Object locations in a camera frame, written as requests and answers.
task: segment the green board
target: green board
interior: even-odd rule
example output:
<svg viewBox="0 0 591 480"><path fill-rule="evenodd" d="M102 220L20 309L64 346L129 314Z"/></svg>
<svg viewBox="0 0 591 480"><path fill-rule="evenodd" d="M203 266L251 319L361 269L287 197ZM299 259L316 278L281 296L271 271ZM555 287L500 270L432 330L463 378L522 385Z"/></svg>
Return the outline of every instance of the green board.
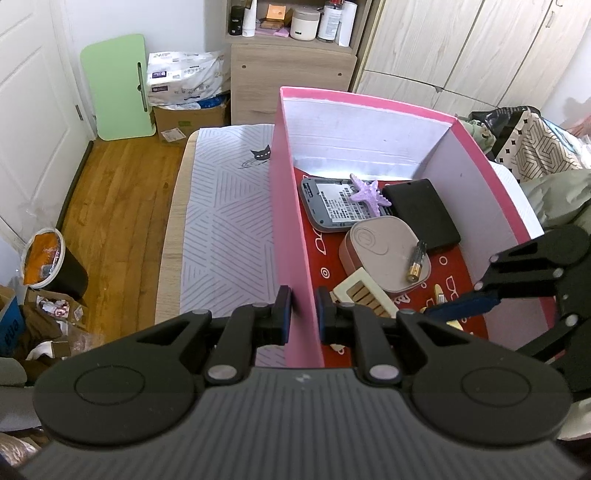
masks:
<svg viewBox="0 0 591 480"><path fill-rule="evenodd" d="M145 93L144 36L125 35L88 45L80 61L103 140L149 137L156 127Z"/></svg>

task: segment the white jar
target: white jar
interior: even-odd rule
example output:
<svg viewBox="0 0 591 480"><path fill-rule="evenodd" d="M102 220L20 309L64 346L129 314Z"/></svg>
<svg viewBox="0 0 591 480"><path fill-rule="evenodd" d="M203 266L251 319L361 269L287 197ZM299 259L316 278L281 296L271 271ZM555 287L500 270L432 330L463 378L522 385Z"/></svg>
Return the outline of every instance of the white jar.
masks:
<svg viewBox="0 0 591 480"><path fill-rule="evenodd" d="M310 7L296 8L291 19L290 35L296 40L314 40L319 22L320 12L318 10Z"/></svg>

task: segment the wooden cabinet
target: wooden cabinet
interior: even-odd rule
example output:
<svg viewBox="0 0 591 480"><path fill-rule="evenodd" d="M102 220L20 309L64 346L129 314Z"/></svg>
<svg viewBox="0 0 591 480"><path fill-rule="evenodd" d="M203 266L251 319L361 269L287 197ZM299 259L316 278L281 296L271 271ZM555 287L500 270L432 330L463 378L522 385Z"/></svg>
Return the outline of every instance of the wooden cabinet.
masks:
<svg viewBox="0 0 591 480"><path fill-rule="evenodd" d="M372 5L353 91L462 117L497 106L541 108L591 20L591 0Z"/></svg>
<svg viewBox="0 0 591 480"><path fill-rule="evenodd" d="M388 0L366 70L443 87L481 0Z"/></svg>
<svg viewBox="0 0 591 480"><path fill-rule="evenodd" d="M497 105L532 46L551 1L485 0L445 89Z"/></svg>
<svg viewBox="0 0 591 480"><path fill-rule="evenodd" d="M427 108L433 108L437 101L437 91L431 85L376 72L363 73L357 93Z"/></svg>
<svg viewBox="0 0 591 480"><path fill-rule="evenodd" d="M347 91L357 60L339 51L252 44L233 44L231 57L232 125L274 123L281 86Z"/></svg>
<svg viewBox="0 0 591 480"><path fill-rule="evenodd" d="M479 102L472 98L458 95L457 93L442 91L437 97L433 110L448 113L449 115L467 118L470 112L487 112L493 110L494 105Z"/></svg>
<svg viewBox="0 0 591 480"><path fill-rule="evenodd" d="M590 17L591 0L554 1L501 104L541 108L569 65Z"/></svg>

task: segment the cat print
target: cat print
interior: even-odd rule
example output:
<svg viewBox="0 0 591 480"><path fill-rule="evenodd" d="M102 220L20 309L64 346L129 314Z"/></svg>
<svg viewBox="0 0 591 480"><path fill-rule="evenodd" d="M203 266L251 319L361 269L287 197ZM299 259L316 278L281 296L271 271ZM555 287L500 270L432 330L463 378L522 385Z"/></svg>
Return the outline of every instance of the cat print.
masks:
<svg viewBox="0 0 591 480"><path fill-rule="evenodd" d="M242 167L240 167L240 169L263 165L263 163L267 163L269 161L269 159L271 158L270 145L267 145L267 147L264 150L260 150L260 151L251 150L251 152L252 152L252 155L254 156L254 158L250 158L250 159L246 160L242 164Z"/></svg>

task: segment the baseboard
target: baseboard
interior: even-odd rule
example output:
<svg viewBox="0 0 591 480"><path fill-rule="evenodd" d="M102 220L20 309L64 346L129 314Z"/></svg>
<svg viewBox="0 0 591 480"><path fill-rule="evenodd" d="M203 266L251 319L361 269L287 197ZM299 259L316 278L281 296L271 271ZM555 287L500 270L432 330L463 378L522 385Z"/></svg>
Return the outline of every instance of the baseboard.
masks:
<svg viewBox="0 0 591 480"><path fill-rule="evenodd" d="M64 226L64 220L66 219L66 212L68 211L68 207L70 205L70 201L72 196L74 195L74 190L76 189L76 185L78 184L78 180L80 180L80 175L82 175L82 170L84 170L84 166L86 165L86 161L88 157L90 157L90 152L92 151L92 147L94 146L94 141L90 140L88 142L88 146L86 147L86 151L82 156L82 160L80 161L80 165L78 165L78 170L76 170L76 174L74 175L74 179L72 180L72 184L68 189L68 194L66 195L66 199L64 200L64 205L61 207L60 216L57 219L56 228L61 230Z"/></svg>

